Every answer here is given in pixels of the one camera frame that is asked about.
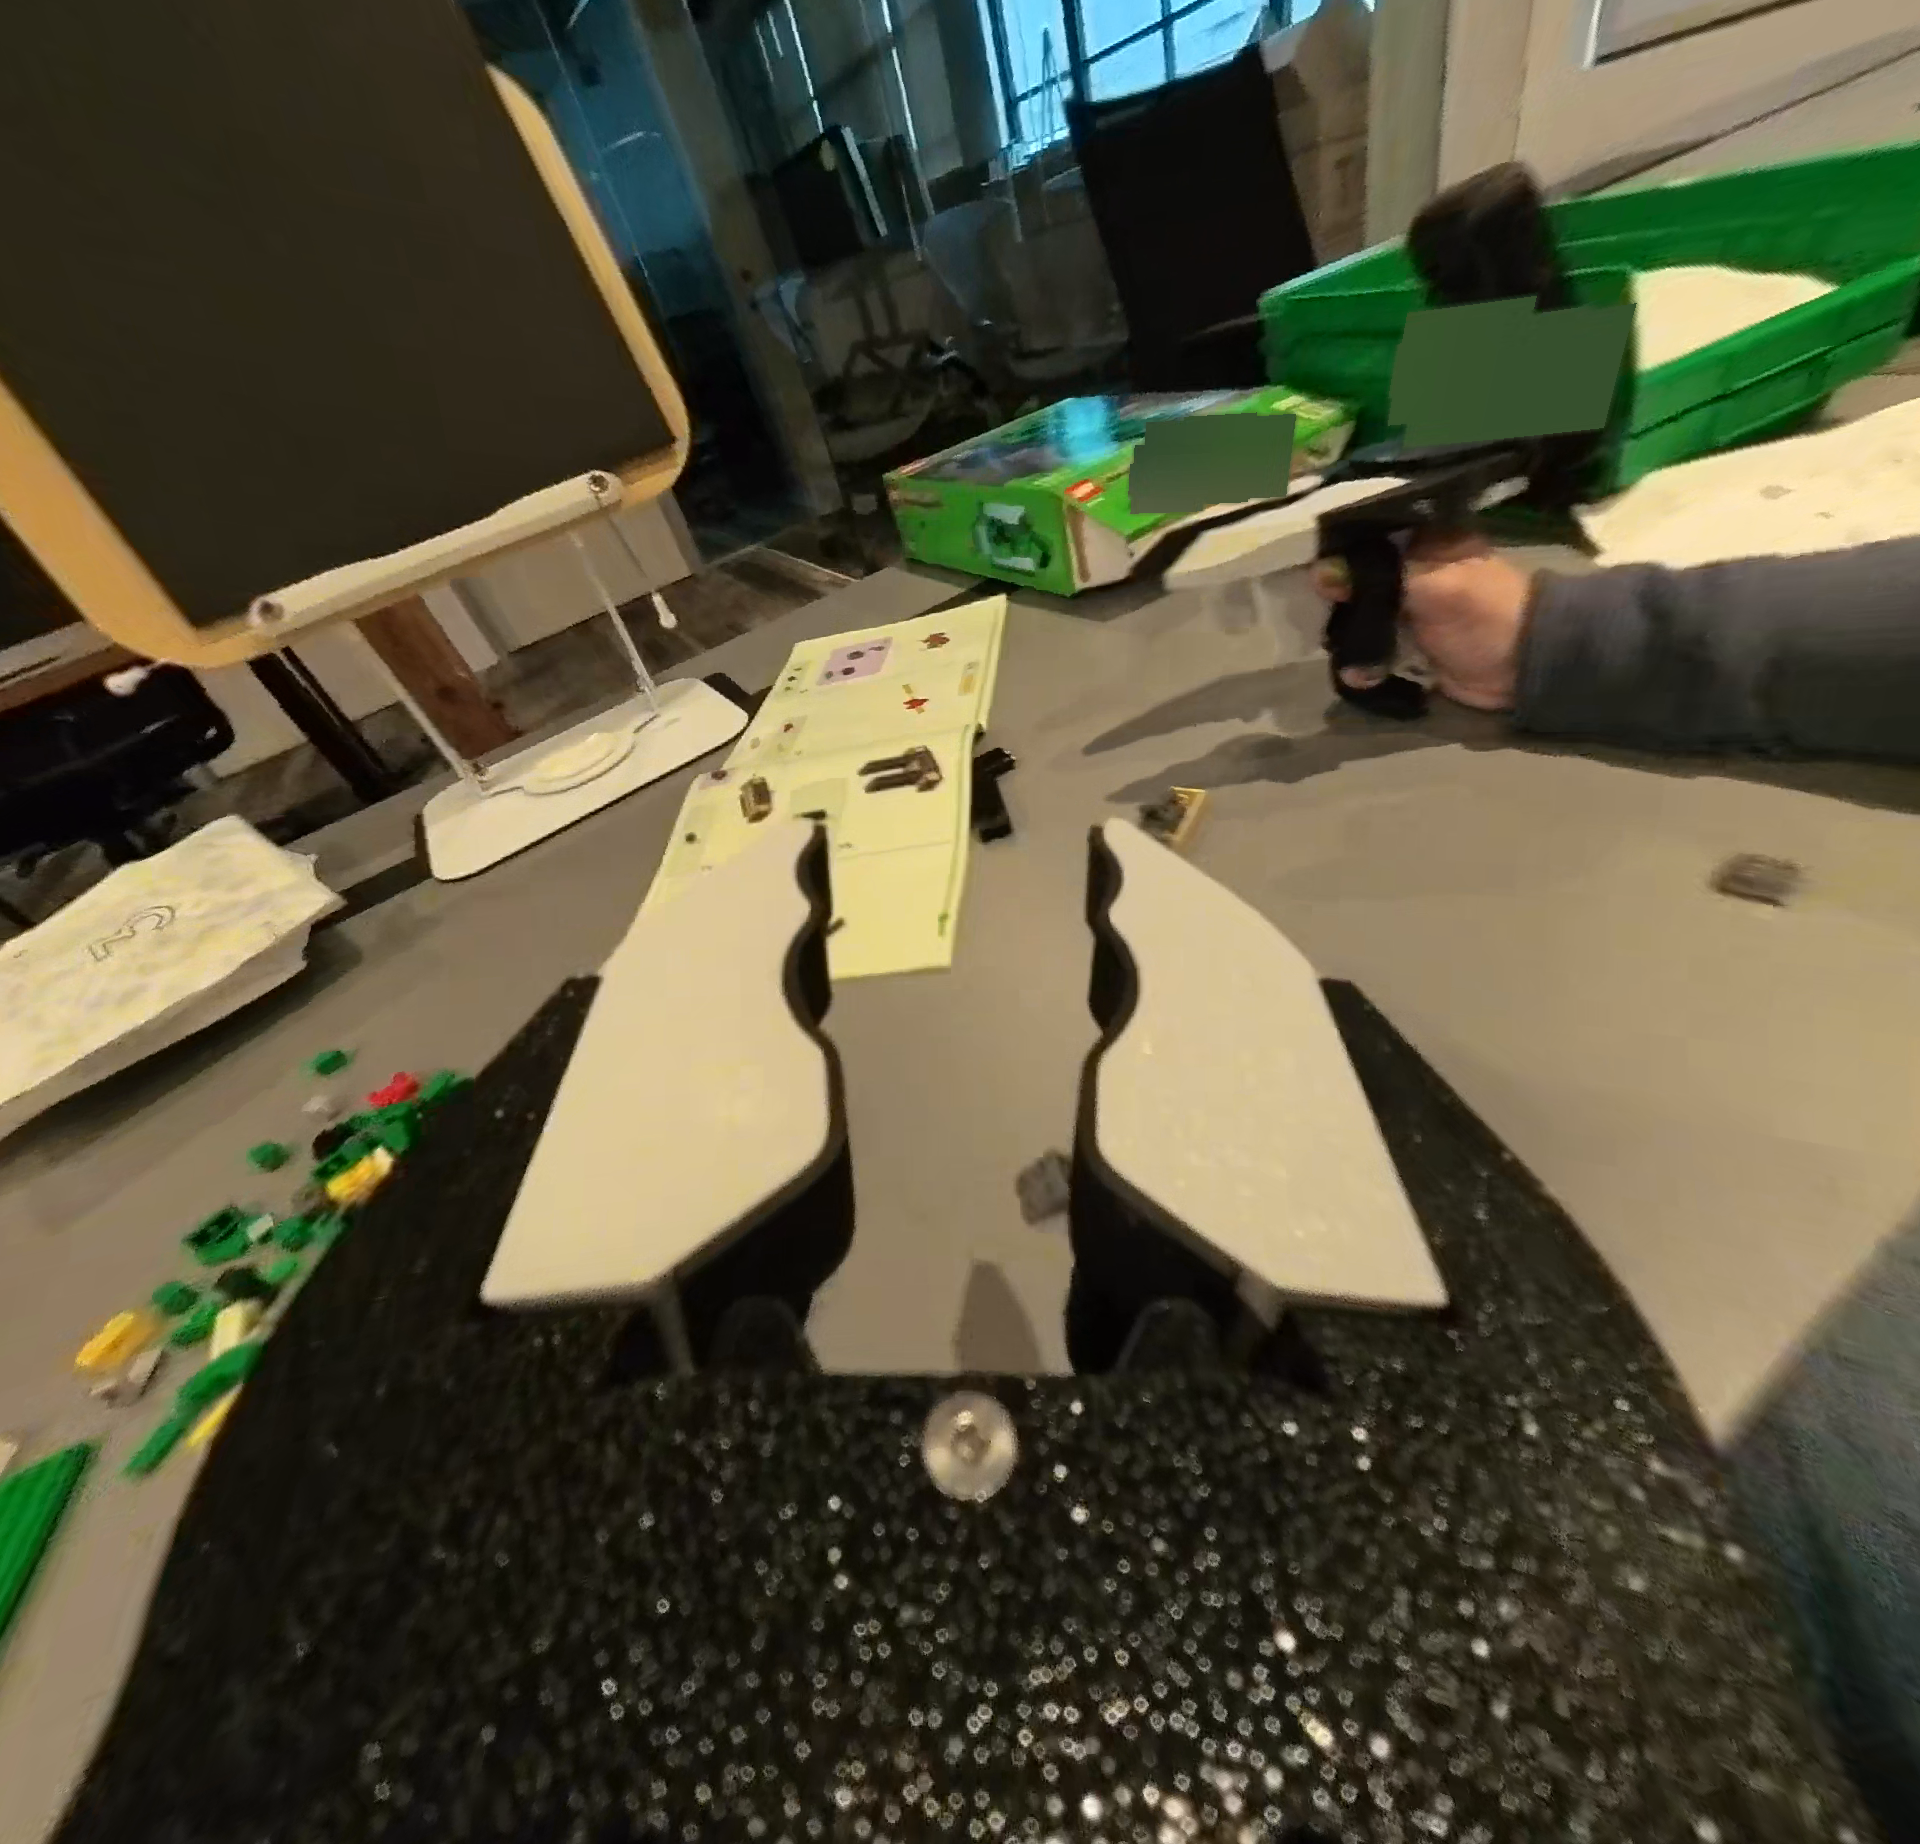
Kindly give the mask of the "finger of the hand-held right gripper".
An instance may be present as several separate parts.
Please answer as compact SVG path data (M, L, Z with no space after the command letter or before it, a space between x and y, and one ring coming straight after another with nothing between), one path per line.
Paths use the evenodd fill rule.
M1299 500L1217 522L1191 538L1162 575L1167 592L1202 592L1303 569L1323 555L1322 522L1352 496L1320 487Z

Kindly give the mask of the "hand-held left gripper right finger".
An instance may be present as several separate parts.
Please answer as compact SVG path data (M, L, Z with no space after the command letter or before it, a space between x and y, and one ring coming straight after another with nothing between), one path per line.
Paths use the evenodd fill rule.
M1088 926L1070 1350L1175 1297L1251 1341L1290 1312L1449 1312L1306 956L1124 818L1089 832Z

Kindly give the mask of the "person's right forearm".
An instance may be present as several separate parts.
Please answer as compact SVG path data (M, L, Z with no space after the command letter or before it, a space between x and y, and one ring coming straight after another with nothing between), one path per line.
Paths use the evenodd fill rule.
M1539 573L1518 729L1679 755L1919 761L1919 541Z

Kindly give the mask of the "grey desk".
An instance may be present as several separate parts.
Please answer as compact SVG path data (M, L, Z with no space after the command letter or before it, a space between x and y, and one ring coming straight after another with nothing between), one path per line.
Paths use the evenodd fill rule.
M1207 788L1194 861L1356 982L1570 1209L1724 1440L1917 1196L1917 776L1505 747L1437 706L1331 712L1264 622L1146 586L1016 598L993 735L1013 837L976 848L945 973L852 982L857 1237L813 1330L854 1376L1058 1371L1069 1257L1016 1173L1072 1132L1091 1044L1089 826ZM358 1092L475 1073L601 966L685 779L468 882L369 898L279 993L45 1116L5 1148L5 1435L104 1436L5 1644L5 1839L45 1839L83 1775L205 1457L122 1464L162 1393L101 1408L73 1352L172 1277L180 1234L306 1117L304 1063ZM1782 909L1713 894L1794 861Z

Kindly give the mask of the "person's right hand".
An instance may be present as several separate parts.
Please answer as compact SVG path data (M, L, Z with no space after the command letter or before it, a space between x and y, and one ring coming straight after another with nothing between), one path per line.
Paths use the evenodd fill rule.
M1405 621L1452 704L1514 707L1528 605L1528 572L1476 536L1428 536L1405 555Z

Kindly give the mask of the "green toy set box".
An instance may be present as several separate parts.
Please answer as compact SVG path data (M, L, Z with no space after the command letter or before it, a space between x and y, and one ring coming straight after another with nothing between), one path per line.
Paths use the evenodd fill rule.
M1132 465L1164 421L1292 421L1288 485L1184 516L1140 510ZM885 494L908 561L1074 599L1130 579L1177 536L1281 504L1348 453L1356 425L1353 406L1285 387L1069 397L900 465Z

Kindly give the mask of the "white monitor stand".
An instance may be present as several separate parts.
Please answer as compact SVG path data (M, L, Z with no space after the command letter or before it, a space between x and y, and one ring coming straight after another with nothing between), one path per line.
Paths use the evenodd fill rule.
M569 826L727 749L746 727L745 707L708 682L658 685L653 678L588 555L590 526L623 536L621 502L617 476L588 472L394 555L355 561L276 589L248 610L249 632L265 646L284 648L304 632L381 611L529 541L552 536L569 541L630 660L636 695L525 750L499 755L492 764L461 752L423 702L406 695L406 707L454 773L420 811L427 867L439 882L492 872Z

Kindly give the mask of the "pale green instruction booklet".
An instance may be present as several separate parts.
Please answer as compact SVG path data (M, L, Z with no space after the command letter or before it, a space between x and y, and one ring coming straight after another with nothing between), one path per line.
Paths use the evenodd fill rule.
M953 964L1006 599L793 648L753 723L699 776L647 913L788 820L828 832L836 982Z

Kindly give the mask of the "pile of small coloured bricks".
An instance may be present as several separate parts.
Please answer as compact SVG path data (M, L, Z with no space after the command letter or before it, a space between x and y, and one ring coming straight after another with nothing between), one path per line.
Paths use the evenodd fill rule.
M182 1269L110 1315L76 1354L73 1368L94 1401L131 1408L164 1394L162 1414L122 1467L128 1482L212 1443L285 1300L472 1086L456 1068L404 1070L348 1103L332 1078L351 1063L342 1048L311 1060L322 1089L306 1104L321 1123L309 1140L267 1138L245 1151L252 1174L291 1178L292 1189L276 1203L228 1203L203 1215L180 1238Z

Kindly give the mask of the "green plastic bin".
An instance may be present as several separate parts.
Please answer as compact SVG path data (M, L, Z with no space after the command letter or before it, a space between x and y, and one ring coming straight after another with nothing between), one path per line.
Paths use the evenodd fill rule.
M1839 388L1883 368L1917 322L1912 144L1544 203L1542 214L1579 303L1622 301L1633 275L1677 268L1827 286L1683 353L1638 349L1597 453L1597 496L1798 428ZM1425 304L1402 241L1305 272L1258 303L1266 375L1348 406L1360 436L1384 438L1398 340Z

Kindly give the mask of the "white numbered paper bag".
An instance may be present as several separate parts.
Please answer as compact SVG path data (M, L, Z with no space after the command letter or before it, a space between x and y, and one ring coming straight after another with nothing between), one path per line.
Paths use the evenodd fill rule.
M2 1137L291 982L344 898L236 816L2 948Z

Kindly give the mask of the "person's leg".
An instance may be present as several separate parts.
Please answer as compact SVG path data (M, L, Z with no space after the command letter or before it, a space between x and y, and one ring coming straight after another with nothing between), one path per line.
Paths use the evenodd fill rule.
M1919 1838L1919 1221L1812 1330L1730 1451L1797 1665L1887 1839Z

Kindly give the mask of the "green toy baseplate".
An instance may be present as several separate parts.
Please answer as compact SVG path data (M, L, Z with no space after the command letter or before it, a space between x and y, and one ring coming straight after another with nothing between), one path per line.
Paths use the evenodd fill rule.
M2 1640L8 1640L32 1580L91 1473L99 1442L81 1442L2 1477Z

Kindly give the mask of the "cream framed dark monitor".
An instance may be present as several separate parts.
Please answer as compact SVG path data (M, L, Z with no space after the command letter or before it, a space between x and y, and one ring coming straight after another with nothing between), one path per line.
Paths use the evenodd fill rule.
M456 0L2 0L5 522L219 670L669 492L681 387Z

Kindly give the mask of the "wooden post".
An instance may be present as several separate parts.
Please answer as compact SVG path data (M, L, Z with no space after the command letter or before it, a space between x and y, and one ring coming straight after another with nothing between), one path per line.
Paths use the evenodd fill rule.
M456 771L505 750L516 732L424 598L351 621L443 764Z

